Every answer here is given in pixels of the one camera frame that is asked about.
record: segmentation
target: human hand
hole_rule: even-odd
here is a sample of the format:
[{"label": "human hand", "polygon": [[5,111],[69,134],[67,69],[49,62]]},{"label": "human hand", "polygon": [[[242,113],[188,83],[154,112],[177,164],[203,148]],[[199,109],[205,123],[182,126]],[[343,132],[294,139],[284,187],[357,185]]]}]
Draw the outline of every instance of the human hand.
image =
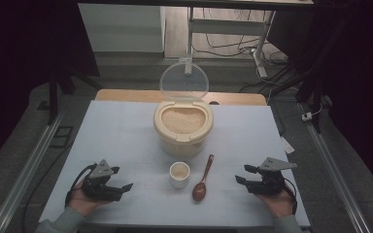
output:
[{"label": "human hand", "polygon": [[282,217],[292,215],[292,199],[289,194],[283,189],[275,195],[260,195],[255,194],[268,208],[273,217]]},{"label": "human hand", "polygon": [[94,211],[99,206],[111,203],[111,201],[103,201],[88,198],[85,196],[84,192],[81,190],[84,180],[80,181],[72,192],[71,201],[69,201],[68,206],[82,216],[88,216],[92,211]]}]

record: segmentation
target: small white cup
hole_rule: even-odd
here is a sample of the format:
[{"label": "small white cup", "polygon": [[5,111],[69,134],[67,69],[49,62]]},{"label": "small white cup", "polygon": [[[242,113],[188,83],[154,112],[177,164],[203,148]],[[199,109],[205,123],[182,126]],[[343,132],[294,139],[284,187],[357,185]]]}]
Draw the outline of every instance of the small white cup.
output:
[{"label": "small white cup", "polygon": [[169,168],[171,184],[176,188],[187,186],[189,180],[189,166],[184,162],[176,162]]}]

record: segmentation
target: wooden spoon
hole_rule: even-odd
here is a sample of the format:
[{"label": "wooden spoon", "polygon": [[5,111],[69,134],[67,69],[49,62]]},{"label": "wooden spoon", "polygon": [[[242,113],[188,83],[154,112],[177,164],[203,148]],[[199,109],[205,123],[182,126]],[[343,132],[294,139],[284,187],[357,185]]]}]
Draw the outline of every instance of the wooden spoon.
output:
[{"label": "wooden spoon", "polygon": [[208,158],[207,167],[205,168],[204,177],[201,182],[198,183],[192,191],[192,198],[195,201],[202,201],[207,194],[207,187],[205,186],[205,180],[207,178],[208,172],[210,171],[212,162],[214,161],[214,156],[211,154]]}]

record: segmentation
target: gray floor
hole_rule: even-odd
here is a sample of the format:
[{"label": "gray floor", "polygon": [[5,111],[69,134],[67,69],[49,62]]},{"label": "gray floor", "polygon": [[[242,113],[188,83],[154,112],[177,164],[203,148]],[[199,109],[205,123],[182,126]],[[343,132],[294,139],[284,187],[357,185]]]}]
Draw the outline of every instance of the gray floor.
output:
[{"label": "gray floor", "polygon": [[[156,54],[110,54],[96,53],[96,59],[101,73],[101,78],[95,80],[106,88],[127,89],[159,89],[159,79],[162,72],[175,59],[162,58]],[[238,92],[247,84],[255,84],[246,88],[244,92],[259,92],[265,86],[254,72],[254,62],[248,59],[195,59],[194,62],[201,66],[210,80],[210,91]],[[280,67],[268,67],[269,75],[276,73]],[[31,198],[26,213],[25,225],[27,232],[33,232],[38,224],[39,216],[45,208],[57,176],[62,169],[67,152],[63,154],[50,170],[46,178],[39,183],[39,179],[49,169],[52,162],[62,152],[62,145],[71,143],[75,138],[89,102],[96,95],[96,90],[81,80],[74,79],[77,90],[73,96],[59,94],[59,100],[64,103],[70,99],[70,105],[61,127],[72,127],[70,139],[56,138],[51,141],[44,159],[31,182],[17,212],[12,218],[7,232],[21,232],[21,213],[31,194],[33,187],[39,186]],[[268,88],[262,93],[268,98]],[[295,152],[288,155],[288,160],[298,164],[300,169],[293,171],[299,192],[311,221],[312,232],[327,233],[356,232],[349,213],[347,213],[336,188],[322,162],[322,157],[308,130],[309,123],[301,120],[300,105],[296,103],[294,94],[296,86],[273,98],[268,99],[279,130],[288,142],[295,148]],[[0,150],[0,207],[10,191],[13,183],[24,166],[29,154],[37,143],[49,119],[47,110],[38,110],[42,101],[48,101],[48,85],[44,84],[35,88],[30,95],[30,104],[17,128]],[[373,177],[354,149],[338,132],[327,116],[328,105],[320,113],[322,136],[342,171],[348,187],[358,202],[371,232],[373,232]],[[85,226],[82,232],[115,232],[115,228]],[[268,229],[238,229],[232,232],[271,232]],[[135,229],[121,229],[120,232],[140,232]],[[164,232],[162,229],[145,229],[144,232]],[[180,232],[180,230],[166,230],[165,232]]]}]

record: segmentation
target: sleeve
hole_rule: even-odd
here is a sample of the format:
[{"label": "sleeve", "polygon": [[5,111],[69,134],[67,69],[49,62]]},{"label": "sleeve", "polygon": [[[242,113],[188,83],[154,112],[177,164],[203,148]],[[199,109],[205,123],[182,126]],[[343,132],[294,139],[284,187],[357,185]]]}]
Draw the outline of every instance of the sleeve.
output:
[{"label": "sleeve", "polygon": [[51,222],[48,219],[42,221],[36,228],[35,233],[67,233],[76,232],[78,227],[85,221],[74,209],[67,207],[59,218]]},{"label": "sleeve", "polygon": [[277,233],[302,233],[293,215],[275,218],[274,227]]}]

